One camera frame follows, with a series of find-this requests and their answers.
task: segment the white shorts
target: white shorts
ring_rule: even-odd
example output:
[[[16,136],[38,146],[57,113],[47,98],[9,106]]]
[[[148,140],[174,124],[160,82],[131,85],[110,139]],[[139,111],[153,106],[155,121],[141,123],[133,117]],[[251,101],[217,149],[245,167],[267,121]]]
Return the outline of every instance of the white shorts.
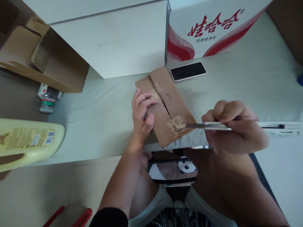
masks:
[[[168,195],[165,185],[160,185],[159,190],[150,205],[138,216],[128,221],[128,226],[146,226],[166,207],[190,208],[204,214],[214,227],[236,227],[234,220],[224,216],[208,205],[195,191],[193,186],[185,197],[184,204],[180,201],[173,202]]]

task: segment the wahaha logo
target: wahaha logo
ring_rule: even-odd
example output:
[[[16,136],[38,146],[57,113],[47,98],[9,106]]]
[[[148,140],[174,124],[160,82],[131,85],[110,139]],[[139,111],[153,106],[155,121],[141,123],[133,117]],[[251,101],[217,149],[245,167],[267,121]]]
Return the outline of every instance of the wahaha logo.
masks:
[[[204,16],[202,23],[196,23],[195,27],[192,26],[192,29],[187,36],[195,35],[195,38],[201,37],[203,35],[203,32],[213,33],[217,26],[224,27],[224,29],[229,29],[234,22],[237,22],[239,20],[238,14],[242,14],[244,11],[245,9],[239,9],[231,18],[228,18],[226,20],[220,20],[221,13],[219,13],[214,21],[210,22],[209,24],[207,23],[207,16]]]

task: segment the white box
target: white box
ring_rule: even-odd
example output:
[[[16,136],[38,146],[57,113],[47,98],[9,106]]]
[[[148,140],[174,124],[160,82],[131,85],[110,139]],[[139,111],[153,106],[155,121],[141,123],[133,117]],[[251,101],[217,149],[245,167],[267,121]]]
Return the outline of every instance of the white box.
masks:
[[[164,66],[166,0],[24,2],[103,78]]]
[[[23,0],[47,24],[135,6],[152,0]]]
[[[51,27],[103,78],[164,66],[167,2],[157,1]]]
[[[166,62],[231,50],[272,0],[169,0]]]

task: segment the blue object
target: blue object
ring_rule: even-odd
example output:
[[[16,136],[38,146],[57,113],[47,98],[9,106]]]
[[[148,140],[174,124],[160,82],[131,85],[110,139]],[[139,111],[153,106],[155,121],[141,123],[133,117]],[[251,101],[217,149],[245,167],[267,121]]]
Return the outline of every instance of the blue object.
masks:
[[[299,78],[297,79],[298,83],[303,86],[303,75],[299,76]]]

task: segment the bottle label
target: bottle label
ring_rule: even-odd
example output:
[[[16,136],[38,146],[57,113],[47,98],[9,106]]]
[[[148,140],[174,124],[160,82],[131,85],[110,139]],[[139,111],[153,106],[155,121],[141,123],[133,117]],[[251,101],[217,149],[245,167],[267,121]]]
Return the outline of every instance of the bottle label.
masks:
[[[55,134],[52,128],[14,128],[0,133],[0,146],[6,146],[5,150],[47,147],[53,143]]]
[[[41,105],[48,105],[48,106],[54,106],[55,102],[48,99],[42,99]]]
[[[46,84],[41,84],[39,91],[38,91],[38,96],[40,97],[40,99],[43,99],[43,95],[46,93],[47,91],[47,85]]]

